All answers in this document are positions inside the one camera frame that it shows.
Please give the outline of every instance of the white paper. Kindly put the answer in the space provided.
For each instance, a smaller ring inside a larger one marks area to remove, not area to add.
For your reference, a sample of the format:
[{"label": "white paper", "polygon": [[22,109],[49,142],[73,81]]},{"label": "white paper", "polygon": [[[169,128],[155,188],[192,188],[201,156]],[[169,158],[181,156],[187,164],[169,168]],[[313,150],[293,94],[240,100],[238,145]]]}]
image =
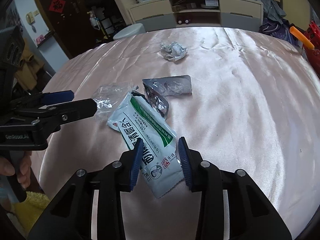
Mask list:
[{"label": "white paper", "polygon": [[219,6],[218,0],[205,0],[206,6]]}]

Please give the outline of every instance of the cabinet drawer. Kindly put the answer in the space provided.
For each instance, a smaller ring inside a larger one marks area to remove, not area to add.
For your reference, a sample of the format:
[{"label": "cabinet drawer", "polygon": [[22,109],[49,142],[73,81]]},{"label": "cabinet drawer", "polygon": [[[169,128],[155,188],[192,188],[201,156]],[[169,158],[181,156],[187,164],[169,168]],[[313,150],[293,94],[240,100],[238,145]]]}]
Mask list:
[{"label": "cabinet drawer", "polygon": [[241,29],[246,31],[258,32],[260,19],[248,16],[221,13],[221,26],[227,28]]},{"label": "cabinet drawer", "polygon": [[172,9],[169,0],[163,0],[134,7],[131,13],[134,20],[138,21],[152,16],[172,14]]},{"label": "cabinet drawer", "polygon": [[146,32],[173,29],[176,27],[176,21],[173,14],[155,16],[148,19],[142,19],[136,23],[142,23]]},{"label": "cabinet drawer", "polygon": [[244,0],[220,0],[220,11],[222,13],[261,18],[261,5]]}]

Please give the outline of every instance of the pink satin tablecloth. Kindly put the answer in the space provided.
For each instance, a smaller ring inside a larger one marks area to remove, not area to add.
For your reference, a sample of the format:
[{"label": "pink satin tablecloth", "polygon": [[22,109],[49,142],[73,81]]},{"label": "pink satin tablecloth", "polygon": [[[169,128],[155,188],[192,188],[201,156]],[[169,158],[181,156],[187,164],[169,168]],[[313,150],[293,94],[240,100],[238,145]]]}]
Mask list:
[{"label": "pink satin tablecloth", "polygon": [[[178,62],[161,42],[188,48]],[[168,97],[167,123],[178,138],[222,170],[248,172],[292,233],[304,229],[320,204],[320,82],[289,43],[228,28],[179,28],[114,41],[68,61],[44,92],[72,90],[90,98],[103,84],[190,75],[191,96]],[[101,170],[127,147],[120,133],[95,118],[61,127],[32,169],[50,197],[78,169]],[[128,240],[195,238],[200,193],[181,181],[155,199],[139,175],[121,194]]]}]

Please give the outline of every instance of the door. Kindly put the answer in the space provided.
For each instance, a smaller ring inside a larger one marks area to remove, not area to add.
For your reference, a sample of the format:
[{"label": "door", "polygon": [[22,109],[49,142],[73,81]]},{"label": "door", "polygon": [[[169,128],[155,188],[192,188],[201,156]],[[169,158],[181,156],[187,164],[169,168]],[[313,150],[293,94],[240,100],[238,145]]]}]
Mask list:
[{"label": "door", "polygon": [[96,40],[103,38],[103,33],[90,24],[90,16],[84,0],[38,0],[40,12],[47,23],[58,35],[64,47],[72,57],[94,48]]}]

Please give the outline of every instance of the white stool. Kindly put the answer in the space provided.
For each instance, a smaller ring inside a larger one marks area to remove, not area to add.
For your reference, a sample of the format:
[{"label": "white stool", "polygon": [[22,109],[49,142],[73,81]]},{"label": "white stool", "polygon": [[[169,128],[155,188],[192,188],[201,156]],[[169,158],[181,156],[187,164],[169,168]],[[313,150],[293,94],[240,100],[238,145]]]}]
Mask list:
[{"label": "white stool", "polygon": [[113,36],[113,40],[115,41],[141,33],[146,33],[146,30],[144,29],[142,23],[136,23],[128,27],[125,27],[123,30],[119,31],[115,36]]}]

